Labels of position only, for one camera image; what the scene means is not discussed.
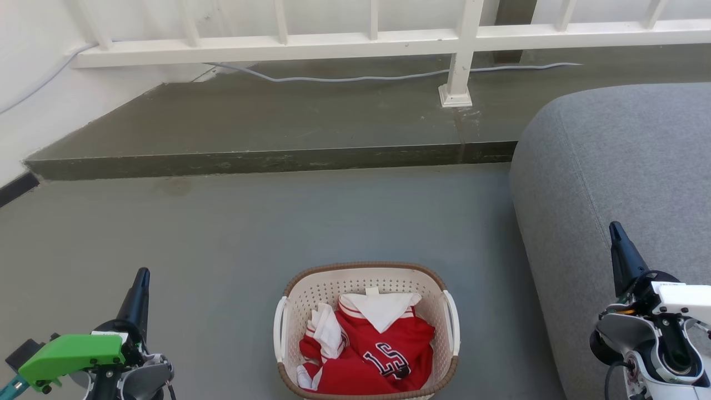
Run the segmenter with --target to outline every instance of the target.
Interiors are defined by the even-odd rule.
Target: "basket handle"
[[[461,342],[459,334],[459,314],[456,312],[456,305],[454,304],[454,299],[451,297],[448,291],[443,290],[444,298],[447,300],[447,308],[449,308],[449,318],[450,323],[450,333],[451,333],[451,344],[452,344],[452,355],[459,355],[459,343]]]
[[[287,297],[282,297],[277,305],[277,311],[274,313],[274,356],[277,358],[277,362],[283,362],[286,354],[284,353],[285,348],[282,343],[286,342],[287,330],[282,327],[282,322],[284,321],[284,310],[287,305]]]

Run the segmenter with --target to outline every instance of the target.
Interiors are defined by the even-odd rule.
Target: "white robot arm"
[[[711,400],[703,358],[688,332],[698,327],[708,334],[711,286],[649,270],[619,222],[610,224],[610,235],[619,299],[600,313],[590,337],[595,356],[610,366],[605,399],[614,368],[623,366],[630,400]]]

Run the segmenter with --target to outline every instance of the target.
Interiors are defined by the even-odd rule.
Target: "sofa cushion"
[[[649,268],[711,284],[711,83],[554,100],[522,134],[510,185],[563,389],[601,399],[607,366],[588,340],[614,301],[609,223]],[[617,375],[612,398],[624,399]]]

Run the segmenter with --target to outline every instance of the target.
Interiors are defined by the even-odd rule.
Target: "brown basket rim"
[[[337,264],[330,264],[330,265],[323,265],[321,267],[314,267],[314,268],[309,268],[308,270],[305,270],[298,274],[294,279],[292,279],[291,282],[287,285],[287,288],[284,290],[284,296],[289,297],[289,295],[292,292],[292,289],[294,286],[301,280],[304,279],[306,276],[313,275],[315,273],[320,273],[320,272],[326,272],[326,271],[332,271],[332,270],[346,270],[346,269],[356,269],[356,268],[401,268],[401,269],[410,269],[410,270],[417,270],[419,272],[425,273],[429,275],[439,286],[441,290],[446,290],[447,287],[442,281],[442,279],[434,273],[432,270],[420,265],[420,264],[413,264],[413,263],[396,263],[392,261],[364,261],[364,262],[357,262],[357,263],[337,263]],[[426,389],[420,389],[420,390],[414,390],[414,391],[403,391],[400,393],[394,393],[394,394],[376,394],[376,395],[369,395],[369,396],[360,396],[360,395],[342,395],[342,394],[322,394],[322,393],[313,393],[310,391],[305,391],[302,388],[300,388],[298,385],[296,385],[292,380],[289,378],[289,375],[287,374],[287,368],[284,366],[283,362],[280,362],[277,364],[277,368],[279,369],[279,375],[282,378],[282,381],[284,381],[284,384],[287,385],[287,388],[289,388],[290,391],[292,391],[294,394],[297,396],[300,396],[303,399],[309,399],[309,400],[405,400],[405,399],[413,399],[417,397],[423,397],[423,396],[429,396],[432,394],[437,393],[438,391],[442,390],[449,382],[451,379],[454,377],[454,373],[456,372],[456,367],[457,364],[459,363],[459,357],[458,356],[453,356],[451,358],[451,361],[449,363],[449,369],[447,370],[447,373],[442,377],[442,379],[437,382],[437,384],[430,386]]]

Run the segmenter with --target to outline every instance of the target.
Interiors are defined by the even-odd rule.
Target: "gray cable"
[[[605,375],[605,400],[610,400],[610,378],[612,377],[612,372],[616,367],[626,367],[627,369],[631,369],[632,364],[623,361],[615,361],[610,364],[610,367],[607,369],[607,375]]]
[[[405,79],[413,79],[413,78],[424,78],[426,76],[439,75],[442,73],[449,72],[449,70],[438,70],[438,71],[433,71],[433,72],[416,73],[413,75],[404,75],[404,76],[359,76],[357,78],[308,78],[305,76],[294,76],[294,77],[290,77],[290,78],[272,78],[270,76],[266,76],[264,74],[258,73],[256,71],[253,71],[253,70],[250,70],[247,68],[235,67],[235,66],[229,65],[229,64],[223,64],[223,63],[205,63],[205,64],[213,65],[215,67],[227,68],[227,69],[231,69],[231,70],[238,70],[240,72],[248,73],[248,74],[257,76],[261,79],[266,79],[269,82],[274,82],[274,83],[294,82],[294,81],[335,83],[335,82],[360,82],[362,80],[405,80]],[[499,71],[499,70],[545,70],[548,68],[560,67],[560,66],[564,66],[564,65],[582,65],[582,64],[555,63],[555,64],[548,64],[548,65],[503,65],[501,67],[472,68],[471,70],[469,70],[469,72],[488,72],[488,71]]]
[[[38,90],[41,88],[44,88],[45,85],[47,85],[52,79],[54,79],[57,75],[59,75],[60,72],[64,68],[69,65],[69,63],[72,61],[74,57],[76,57],[77,54],[89,50],[90,48],[98,46],[96,43],[94,44],[87,44],[86,46],[79,47],[78,49],[74,50],[69,57],[67,57],[67,60],[64,63],[59,63],[57,64],[57,68],[52,71],[49,75],[47,75],[47,78],[43,79],[34,89],[29,90],[26,94],[20,96],[20,100],[15,100],[13,102],[10,102],[10,105],[7,105],[6,107],[0,108],[0,115],[5,113],[6,111],[10,110],[11,108],[15,107],[16,105],[20,104],[21,102],[27,100],[30,96],[33,94],[37,93]]]
[[[44,88],[52,79],[54,79],[57,75],[59,75],[64,68],[69,65],[69,63],[76,57],[77,54],[89,50],[90,48],[94,48],[98,46],[96,43],[92,44],[87,44],[86,46],[82,46],[76,50],[74,50],[69,57],[63,62],[58,64],[58,67],[52,71],[47,78],[43,79],[37,86],[31,90],[29,90],[26,94],[21,95],[19,100],[15,100],[13,102],[10,102],[10,105],[7,105],[3,108],[0,108],[0,115],[4,114],[5,112],[9,111],[11,108],[17,106],[18,104],[22,103],[23,101],[27,100],[30,96],[33,94],[37,93],[41,88]],[[235,67],[233,65],[229,64],[223,64],[223,63],[205,63],[207,65],[213,65],[215,67],[222,67],[222,68],[228,68],[231,70],[238,70],[243,73],[249,73],[254,76],[258,76],[262,79],[266,79],[269,82],[294,82],[294,81],[307,81],[307,82],[360,82],[362,80],[405,80],[405,79],[413,79],[413,78],[424,78],[426,76],[433,76],[433,75],[439,75],[442,73],[448,73],[449,70],[439,70],[439,71],[434,71],[434,72],[428,72],[428,73],[416,73],[414,75],[404,75],[404,76],[359,76],[357,78],[337,78],[337,79],[330,79],[330,78],[308,78],[308,77],[301,77],[301,76],[295,76],[291,78],[272,78],[270,76],[266,76],[264,74],[258,73],[256,71],[247,69],[247,68],[242,68],[242,67]],[[582,65],[582,64],[576,64],[576,63],[555,63],[555,64],[548,64],[548,65],[504,65],[501,67],[489,67],[489,68],[472,68],[469,70],[470,72],[487,72],[487,71],[497,71],[497,70],[544,70],[548,68],[553,68],[553,67],[560,67],[563,65]]]

